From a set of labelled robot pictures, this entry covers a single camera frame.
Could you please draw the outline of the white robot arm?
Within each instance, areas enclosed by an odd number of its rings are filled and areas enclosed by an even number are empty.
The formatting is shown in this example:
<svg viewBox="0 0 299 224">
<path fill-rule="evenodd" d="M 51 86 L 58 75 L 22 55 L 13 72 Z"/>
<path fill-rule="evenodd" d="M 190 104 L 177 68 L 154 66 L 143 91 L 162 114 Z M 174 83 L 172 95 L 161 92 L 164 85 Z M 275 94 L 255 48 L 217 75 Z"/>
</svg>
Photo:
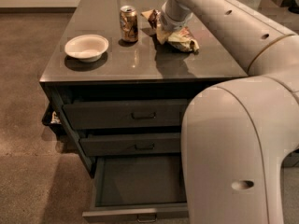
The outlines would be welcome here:
<svg viewBox="0 0 299 224">
<path fill-rule="evenodd" d="M 201 91 L 185 111 L 190 224 L 284 224 L 281 165 L 299 147 L 299 35 L 237 0 L 167 0 L 163 25 L 191 15 L 246 77 Z"/>
</svg>

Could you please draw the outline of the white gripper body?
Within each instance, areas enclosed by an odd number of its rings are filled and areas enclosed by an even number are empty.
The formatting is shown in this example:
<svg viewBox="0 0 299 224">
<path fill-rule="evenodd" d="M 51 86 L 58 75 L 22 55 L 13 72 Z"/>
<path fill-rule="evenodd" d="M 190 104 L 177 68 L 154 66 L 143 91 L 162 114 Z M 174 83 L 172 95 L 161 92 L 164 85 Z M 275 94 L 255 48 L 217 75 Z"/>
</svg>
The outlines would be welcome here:
<svg viewBox="0 0 299 224">
<path fill-rule="evenodd" d="M 165 31 L 175 32 L 187 25 L 192 12 L 177 0 L 167 0 L 160 15 L 160 23 Z"/>
</svg>

